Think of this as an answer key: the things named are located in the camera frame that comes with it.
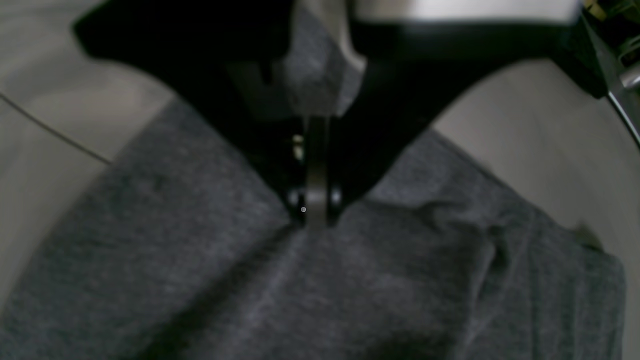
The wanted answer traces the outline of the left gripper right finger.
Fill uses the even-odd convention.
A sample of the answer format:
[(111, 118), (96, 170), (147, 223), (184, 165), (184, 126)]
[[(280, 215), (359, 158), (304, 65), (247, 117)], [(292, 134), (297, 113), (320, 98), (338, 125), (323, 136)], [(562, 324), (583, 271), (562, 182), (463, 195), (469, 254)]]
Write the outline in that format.
[(327, 221), (364, 196), (400, 153), (465, 91), (521, 60), (550, 59), (581, 90), (606, 95), (587, 25), (349, 21), (366, 58), (361, 86), (328, 135)]

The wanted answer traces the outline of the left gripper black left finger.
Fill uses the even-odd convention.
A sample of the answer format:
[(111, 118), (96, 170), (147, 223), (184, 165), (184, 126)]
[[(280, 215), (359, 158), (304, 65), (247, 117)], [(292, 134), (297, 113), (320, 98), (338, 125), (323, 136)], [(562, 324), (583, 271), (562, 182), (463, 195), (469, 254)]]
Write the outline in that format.
[(302, 119), (277, 79), (291, 45), (292, 0), (105, 0), (71, 29), (93, 59), (168, 86), (233, 144), (295, 224), (304, 167), (293, 155)]

